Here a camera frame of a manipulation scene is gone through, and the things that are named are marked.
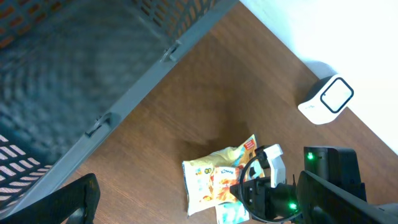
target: snack bag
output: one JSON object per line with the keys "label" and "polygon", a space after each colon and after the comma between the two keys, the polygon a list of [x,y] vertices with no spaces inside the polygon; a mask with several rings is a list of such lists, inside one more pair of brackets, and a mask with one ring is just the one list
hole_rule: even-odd
{"label": "snack bag", "polygon": [[238,199],[229,191],[229,187],[237,184],[238,179],[239,168],[215,167],[213,178],[213,195],[217,204],[238,201]]}
{"label": "snack bag", "polygon": [[249,212],[241,202],[217,205],[216,214],[218,224],[238,224],[250,219]]}
{"label": "snack bag", "polygon": [[[199,159],[183,161],[182,168],[188,197],[188,216],[220,203],[219,200],[213,198],[214,168],[216,166],[239,166],[243,168],[255,156],[254,150],[256,148],[256,138],[252,135],[239,147],[227,147]],[[260,171],[256,175],[264,177],[264,172],[258,162],[254,162],[252,167],[256,171]],[[246,174],[245,180],[251,178],[255,177],[249,177]]]}

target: black frame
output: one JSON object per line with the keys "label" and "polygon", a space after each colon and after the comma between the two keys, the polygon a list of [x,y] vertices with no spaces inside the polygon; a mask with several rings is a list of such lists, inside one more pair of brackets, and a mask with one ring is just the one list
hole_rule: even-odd
{"label": "black frame", "polygon": [[0,223],[92,224],[100,195],[95,175],[86,174]]}
{"label": "black frame", "polygon": [[[351,96],[348,97],[348,99],[342,104],[342,106],[340,106],[340,108],[338,108],[337,111],[333,111],[322,99],[322,96],[326,93],[326,91],[329,90],[329,88],[334,84],[334,82],[336,82],[337,80],[341,80],[348,88],[349,90],[351,90]],[[330,112],[332,113],[339,113],[341,111],[341,109],[349,102],[350,99],[352,99],[352,97],[354,96],[354,90],[350,87],[350,85],[342,78],[336,78],[335,80],[333,80],[333,82],[328,86],[328,88],[321,94],[320,96],[320,100],[321,102],[330,110]]]}

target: chip bag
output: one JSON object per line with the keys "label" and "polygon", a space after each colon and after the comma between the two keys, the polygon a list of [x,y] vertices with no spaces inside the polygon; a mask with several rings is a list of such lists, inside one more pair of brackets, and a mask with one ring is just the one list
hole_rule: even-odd
{"label": "chip bag", "polygon": [[[183,161],[182,168],[188,197],[188,216],[224,202],[221,197],[216,200],[213,193],[215,167],[239,167],[242,169],[255,156],[254,150],[256,148],[256,138],[252,135],[239,147],[227,147],[199,159]],[[254,162],[251,167],[258,171],[256,176],[264,177],[264,172],[258,161]],[[249,174],[245,176],[245,180],[252,178],[255,177],[250,177]],[[228,200],[233,200],[231,199],[232,195],[227,196]]]}

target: storage basket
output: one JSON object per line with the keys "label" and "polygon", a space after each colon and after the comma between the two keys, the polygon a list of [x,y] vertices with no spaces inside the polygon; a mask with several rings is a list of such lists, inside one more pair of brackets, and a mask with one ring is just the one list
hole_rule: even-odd
{"label": "storage basket", "polygon": [[56,190],[232,0],[0,0],[0,210]]}

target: wooden table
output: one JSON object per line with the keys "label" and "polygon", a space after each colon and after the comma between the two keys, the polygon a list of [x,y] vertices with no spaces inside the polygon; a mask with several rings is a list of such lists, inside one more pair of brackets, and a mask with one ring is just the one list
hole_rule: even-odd
{"label": "wooden table", "polygon": [[316,81],[239,3],[71,180],[96,174],[96,223],[215,224],[214,208],[187,218],[181,163],[255,133],[259,144],[281,145],[289,182],[303,170],[303,146],[352,147],[368,201],[398,202],[398,157],[351,110],[321,126],[300,114],[297,105]]}

